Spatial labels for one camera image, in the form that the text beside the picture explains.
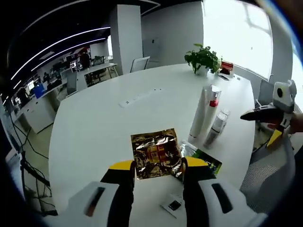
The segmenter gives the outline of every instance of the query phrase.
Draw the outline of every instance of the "green plant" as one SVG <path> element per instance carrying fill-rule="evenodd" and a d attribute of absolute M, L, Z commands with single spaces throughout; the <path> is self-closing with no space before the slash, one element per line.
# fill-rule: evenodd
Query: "green plant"
<path fill-rule="evenodd" d="M 201 44 L 194 44 L 194 46 L 199 47 L 199 51 L 194 50 L 186 52 L 184 58 L 188 65 L 192 65 L 193 71 L 196 74 L 197 71 L 204 65 L 207 69 L 211 70 L 211 73 L 218 71 L 221 65 L 221 60 L 216 56 L 216 52 L 210 51 L 210 47 L 203 47 Z"/>

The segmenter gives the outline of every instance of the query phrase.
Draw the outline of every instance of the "black ceiling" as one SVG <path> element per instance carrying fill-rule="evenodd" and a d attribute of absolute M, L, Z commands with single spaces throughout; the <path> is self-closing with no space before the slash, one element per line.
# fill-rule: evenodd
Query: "black ceiling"
<path fill-rule="evenodd" d="M 160 3 L 161 6 L 148 13 L 196 0 L 153 1 Z M 86 33 L 63 41 L 34 58 L 20 70 L 12 81 L 9 80 L 26 61 L 49 45 L 73 34 L 108 26 L 109 13 L 117 4 L 139 5 L 141 13 L 156 6 L 142 0 L 110 0 L 106 2 L 101 0 L 52 0 L 47 2 L 27 0 L 18 3 L 6 1 L 5 4 L 6 9 L 0 15 L 3 24 L 3 41 L 0 46 L 0 76 L 11 84 L 9 87 L 14 86 L 21 79 L 30 77 L 30 70 L 40 63 L 39 58 L 49 51 L 58 53 L 80 43 L 108 37 L 110 35 L 109 29 Z"/>

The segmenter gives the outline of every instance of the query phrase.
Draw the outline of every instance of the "led light strip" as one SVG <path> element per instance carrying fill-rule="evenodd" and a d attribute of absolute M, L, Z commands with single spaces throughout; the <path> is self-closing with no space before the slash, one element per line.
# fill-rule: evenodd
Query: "led light strip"
<path fill-rule="evenodd" d="M 3 105 L 5 104 L 5 102 L 6 102 L 6 100 L 7 100 L 8 98 L 9 98 L 9 97 L 7 96 L 6 99 L 5 99 L 4 102 L 3 102 Z"/>
<path fill-rule="evenodd" d="M 40 51 L 40 52 L 37 53 L 35 56 L 33 56 L 32 58 L 30 58 L 27 62 L 25 62 L 25 63 L 21 66 L 21 68 L 18 69 L 17 72 L 15 72 L 15 74 L 12 76 L 12 78 L 11 78 L 10 80 L 12 80 L 12 79 L 20 72 L 20 70 L 23 69 L 31 60 L 33 60 L 35 57 L 37 57 L 37 56 L 38 56 L 39 54 L 41 54 L 43 51 L 45 51 L 45 50 L 51 48 L 52 46 L 54 46 L 54 45 L 56 45 L 56 44 L 58 44 L 58 43 L 60 43 L 60 42 L 62 42 L 62 41 L 64 41 L 64 40 L 67 40 L 67 39 L 69 39 L 69 38 L 75 37 L 75 36 L 77 36 L 77 35 L 81 35 L 81 34 L 88 33 L 88 32 L 93 32 L 93 31 L 98 31 L 98 30 L 102 30 L 102 29 L 108 29 L 108 28 L 110 28 L 110 27 L 101 27 L 101 28 L 96 28 L 96 29 L 92 29 L 92 30 L 89 30 L 89 31 L 85 31 L 85 32 L 80 32 L 80 33 L 77 33 L 77 34 L 68 36 L 68 37 L 66 37 L 66 38 L 64 38 L 64 39 L 62 39 L 62 40 L 59 40 L 58 42 L 53 43 L 52 45 L 50 45 L 50 46 L 44 48 L 42 51 Z"/>
<path fill-rule="evenodd" d="M 73 47 L 71 47 L 71 48 L 68 48 L 68 49 L 66 49 L 66 50 L 64 50 L 64 51 L 61 51 L 61 52 L 59 52 L 59 53 L 53 55 L 52 57 L 49 57 L 48 59 L 46 59 L 45 61 L 41 62 L 40 64 L 38 64 L 36 67 L 34 67 L 34 68 L 31 70 L 31 72 L 34 71 L 36 68 L 38 68 L 40 65 L 44 64 L 45 62 L 47 62 L 48 60 L 52 59 L 53 57 L 55 57 L 55 56 L 57 56 L 57 55 L 59 55 L 59 54 L 65 52 L 65 51 L 68 51 L 68 50 L 70 50 L 70 49 L 73 49 L 73 48 L 75 48 L 75 47 L 77 47 L 77 46 L 81 46 L 81 45 L 84 45 L 84 44 L 92 43 L 92 42 L 95 42 L 95 41 L 98 41 L 98 40 L 103 40 L 103 39 L 105 39 L 105 38 L 102 38 L 102 39 L 95 39 L 95 40 L 92 40 L 92 41 L 88 41 L 88 42 L 86 42 L 86 43 L 82 43 L 82 44 L 73 46 Z"/>
<path fill-rule="evenodd" d="M 19 81 L 19 82 L 14 86 L 13 89 L 15 89 L 15 88 L 19 85 L 19 83 L 21 83 L 21 81 Z"/>

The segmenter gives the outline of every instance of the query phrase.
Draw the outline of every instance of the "red bottle cap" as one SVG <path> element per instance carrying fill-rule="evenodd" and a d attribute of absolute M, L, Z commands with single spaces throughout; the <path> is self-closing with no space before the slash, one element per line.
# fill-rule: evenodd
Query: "red bottle cap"
<path fill-rule="evenodd" d="M 218 106 L 218 99 L 210 101 L 210 102 L 209 102 L 209 106 L 211 106 L 211 107 L 216 107 L 216 106 Z"/>

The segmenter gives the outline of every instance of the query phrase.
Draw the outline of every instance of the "small card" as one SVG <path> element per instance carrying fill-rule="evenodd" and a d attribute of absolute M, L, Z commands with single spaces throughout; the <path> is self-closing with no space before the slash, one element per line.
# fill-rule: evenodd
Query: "small card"
<path fill-rule="evenodd" d="M 181 196 L 170 194 L 161 206 L 175 218 L 181 218 L 185 212 L 184 201 Z"/>

